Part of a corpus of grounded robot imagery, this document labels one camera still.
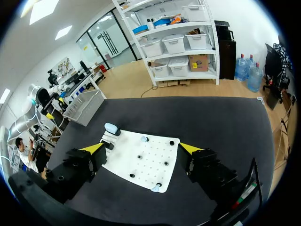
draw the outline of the white shirt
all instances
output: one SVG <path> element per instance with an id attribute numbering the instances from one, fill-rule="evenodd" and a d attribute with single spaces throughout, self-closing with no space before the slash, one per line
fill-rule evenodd
<path id="1" fill-rule="evenodd" d="M 39 173 L 38 168 L 36 166 L 36 162 L 28 160 L 29 151 L 30 150 L 28 147 L 26 147 L 23 152 L 20 152 L 19 150 L 20 159 L 28 168 L 34 170 L 36 173 Z"/>

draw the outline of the gray crate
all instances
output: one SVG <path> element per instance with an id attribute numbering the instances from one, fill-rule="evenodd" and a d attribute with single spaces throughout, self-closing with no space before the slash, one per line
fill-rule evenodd
<path id="1" fill-rule="evenodd" d="M 104 98 L 99 90 L 81 93 L 68 106 L 63 116 L 87 126 L 103 101 Z"/>

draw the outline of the black cabinet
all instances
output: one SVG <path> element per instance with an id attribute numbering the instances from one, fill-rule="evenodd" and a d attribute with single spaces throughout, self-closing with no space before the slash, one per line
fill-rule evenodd
<path id="1" fill-rule="evenodd" d="M 220 79 L 234 79 L 236 64 L 236 42 L 218 40 L 220 49 Z"/>

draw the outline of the blue water bottle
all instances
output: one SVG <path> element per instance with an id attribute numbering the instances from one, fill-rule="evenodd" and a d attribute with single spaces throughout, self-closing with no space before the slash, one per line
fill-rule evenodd
<path id="1" fill-rule="evenodd" d="M 250 58 L 248 58 L 248 59 L 246 60 L 246 62 L 247 62 L 247 64 L 248 64 L 246 79 L 248 79 L 249 76 L 250 76 L 250 69 L 251 69 L 252 67 L 256 67 L 256 62 L 253 61 L 253 55 L 252 55 L 252 54 L 250 54 Z"/>
<path id="2" fill-rule="evenodd" d="M 247 75 L 248 64 L 244 59 L 244 54 L 240 54 L 240 58 L 236 60 L 235 78 L 238 81 L 245 81 Z"/>
<path id="3" fill-rule="evenodd" d="M 259 69 L 259 63 L 256 63 L 256 67 L 252 67 L 250 69 L 250 77 L 247 82 L 249 90 L 251 90 L 254 93 L 258 92 L 262 78 L 262 70 Z"/>

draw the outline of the white pegboard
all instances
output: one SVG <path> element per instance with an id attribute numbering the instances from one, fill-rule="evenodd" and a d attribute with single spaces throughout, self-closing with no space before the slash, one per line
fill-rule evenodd
<path id="1" fill-rule="evenodd" d="M 141 141 L 142 136 L 147 137 L 149 141 Z M 118 137 L 106 131 L 102 140 L 114 144 L 113 150 L 107 149 L 104 168 L 147 189 L 151 190 L 160 183 L 162 186 L 158 192 L 164 193 L 167 190 L 177 158 L 180 143 L 178 138 L 121 130 Z"/>

